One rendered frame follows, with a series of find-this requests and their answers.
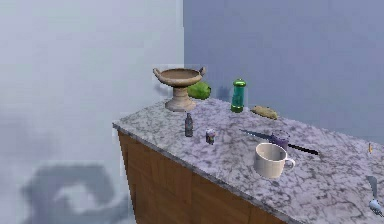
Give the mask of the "marble top wooden counter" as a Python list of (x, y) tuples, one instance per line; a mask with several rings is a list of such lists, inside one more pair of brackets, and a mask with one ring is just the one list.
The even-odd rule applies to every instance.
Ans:
[[(369, 208), (373, 198), (367, 176), (377, 179), (377, 198), (384, 214), (384, 146), (349, 135), (316, 128), (287, 118), (270, 120), (249, 111), (233, 113), (227, 102), (199, 101), (191, 111), (194, 135), (184, 135), (185, 114), (158, 102), (114, 122), (120, 132), (181, 163), (233, 194), (272, 213), (288, 224), (384, 224)], [(214, 129), (214, 144), (206, 130)], [(263, 178), (253, 168), (262, 138), (242, 130), (290, 135), (293, 170), (277, 179)]]

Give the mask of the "white cup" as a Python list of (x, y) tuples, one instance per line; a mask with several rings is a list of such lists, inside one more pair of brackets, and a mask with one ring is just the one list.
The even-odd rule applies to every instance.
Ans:
[(283, 171), (291, 171), (296, 162), (285, 149), (272, 143), (260, 143), (255, 148), (254, 170), (265, 178), (279, 178)]

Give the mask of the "small dark grey bottle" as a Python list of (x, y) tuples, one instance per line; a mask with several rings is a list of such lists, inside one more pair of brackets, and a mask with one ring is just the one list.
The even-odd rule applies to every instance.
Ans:
[(187, 113), (187, 117), (185, 119), (185, 136), (193, 137), (193, 119), (190, 113)]

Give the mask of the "brown pedestal bowl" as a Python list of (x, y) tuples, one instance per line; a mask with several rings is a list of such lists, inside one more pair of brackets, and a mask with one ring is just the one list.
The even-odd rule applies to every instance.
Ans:
[(205, 67), (200, 70), (173, 68), (164, 71), (154, 68), (153, 73), (162, 84), (173, 88), (173, 97), (165, 103), (166, 109), (185, 112), (195, 108), (196, 103), (189, 98), (187, 88), (202, 79), (206, 73)]

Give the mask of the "brown bread loaf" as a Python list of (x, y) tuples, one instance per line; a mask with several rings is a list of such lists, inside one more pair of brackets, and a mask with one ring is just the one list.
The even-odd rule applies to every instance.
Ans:
[(277, 120), (278, 119), (278, 114), (276, 111), (274, 111), (273, 109), (269, 108), (269, 107), (264, 107), (264, 106), (254, 106), (252, 109), (251, 109), (251, 112), (257, 114), (257, 115), (260, 115), (262, 117), (266, 117), (266, 118), (269, 118), (269, 119), (273, 119), (273, 120)]

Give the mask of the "green glass bottle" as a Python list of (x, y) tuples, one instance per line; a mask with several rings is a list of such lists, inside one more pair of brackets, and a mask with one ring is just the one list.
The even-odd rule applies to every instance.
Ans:
[(233, 95), (231, 101), (231, 111), (240, 113), (244, 108), (244, 90), (246, 82), (239, 78), (233, 82)]

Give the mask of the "green round fruit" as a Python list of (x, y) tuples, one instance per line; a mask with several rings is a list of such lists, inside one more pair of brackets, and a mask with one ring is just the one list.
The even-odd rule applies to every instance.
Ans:
[(189, 86), (187, 92), (189, 97), (205, 100), (210, 97), (211, 87), (206, 82), (198, 82)]

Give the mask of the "silver spoon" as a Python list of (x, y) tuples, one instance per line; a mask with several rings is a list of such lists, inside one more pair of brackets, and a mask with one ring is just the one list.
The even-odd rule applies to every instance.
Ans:
[(381, 205), (377, 198), (377, 179), (374, 176), (367, 176), (366, 179), (370, 184), (373, 196), (373, 198), (369, 201), (369, 208), (375, 215), (384, 217), (384, 214), (381, 210)]

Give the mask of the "purple small container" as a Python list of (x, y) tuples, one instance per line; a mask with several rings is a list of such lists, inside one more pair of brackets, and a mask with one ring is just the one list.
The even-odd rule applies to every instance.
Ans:
[(269, 142), (272, 144), (278, 145), (284, 150), (286, 150), (288, 147), (289, 138), (286, 136), (278, 136), (278, 135), (272, 134), (269, 139)]

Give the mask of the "black handled kitchen knife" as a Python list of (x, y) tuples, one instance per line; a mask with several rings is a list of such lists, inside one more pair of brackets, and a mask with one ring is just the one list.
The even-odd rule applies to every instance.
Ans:
[[(242, 132), (248, 134), (248, 135), (251, 135), (251, 136), (255, 136), (255, 137), (258, 137), (258, 138), (262, 138), (262, 139), (265, 139), (265, 140), (268, 140), (270, 139), (271, 135), (267, 135), (267, 134), (262, 134), (262, 133), (258, 133), (258, 132), (253, 132), (253, 131), (248, 131), (248, 130), (242, 130)], [(302, 152), (306, 152), (306, 153), (310, 153), (310, 154), (313, 154), (313, 155), (318, 155), (319, 152), (316, 151), (316, 150), (312, 150), (312, 149), (307, 149), (307, 148), (304, 148), (304, 147), (301, 147), (301, 146), (297, 146), (297, 145), (293, 145), (293, 144), (290, 144), (288, 143), (288, 147), (287, 148), (292, 148), (292, 149), (296, 149), (296, 150), (299, 150), (299, 151), (302, 151)]]

